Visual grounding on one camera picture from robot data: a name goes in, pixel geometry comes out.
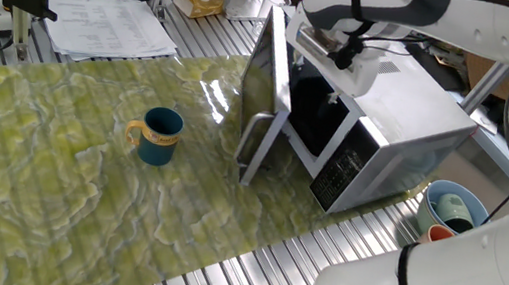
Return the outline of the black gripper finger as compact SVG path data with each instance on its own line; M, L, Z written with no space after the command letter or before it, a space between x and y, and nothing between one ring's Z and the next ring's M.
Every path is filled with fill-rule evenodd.
M338 107L338 102L337 102L338 99L339 99L338 93L331 92L331 93L327 94L327 98L324 103L323 114L322 114L322 116L324 118L330 117L332 119L334 117L334 115L336 113L336 108Z

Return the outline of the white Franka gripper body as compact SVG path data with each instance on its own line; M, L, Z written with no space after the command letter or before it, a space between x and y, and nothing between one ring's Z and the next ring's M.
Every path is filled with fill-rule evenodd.
M362 96L377 77L379 54L368 51L357 37L317 29L304 15L295 14L286 39L340 93Z

